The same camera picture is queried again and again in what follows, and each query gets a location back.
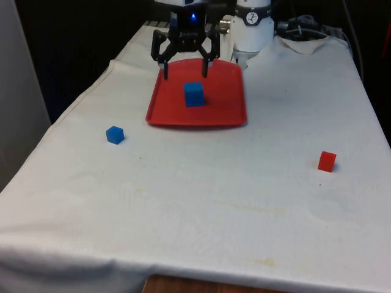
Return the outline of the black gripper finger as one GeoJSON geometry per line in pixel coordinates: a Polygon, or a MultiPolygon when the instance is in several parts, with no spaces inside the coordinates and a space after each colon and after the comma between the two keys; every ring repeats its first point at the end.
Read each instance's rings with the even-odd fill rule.
{"type": "Polygon", "coordinates": [[[214,59],[220,58],[220,33],[215,28],[211,28],[209,31],[205,31],[204,29],[198,32],[198,36],[196,38],[196,50],[203,57],[202,61],[202,76],[207,78],[208,76],[208,68],[210,64],[213,63],[214,59]],[[211,49],[210,52],[207,52],[203,47],[204,41],[209,38],[211,40],[211,49]]]}
{"type": "Polygon", "coordinates": [[[180,49],[180,31],[178,29],[169,29],[168,33],[154,30],[152,38],[151,57],[163,68],[164,79],[169,77],[169,60],[179,52],[180,49]],[[161,45],[169,41],[167,48],[160,53],[161,45]]]}

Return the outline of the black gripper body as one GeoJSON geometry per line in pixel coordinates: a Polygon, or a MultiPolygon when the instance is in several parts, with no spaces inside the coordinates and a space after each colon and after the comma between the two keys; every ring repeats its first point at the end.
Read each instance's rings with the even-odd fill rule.
{"type": "Polygon", "coordinates": [[[169,51],[205,51],[207,4],[175,6],[170,13],[169,51]]]}

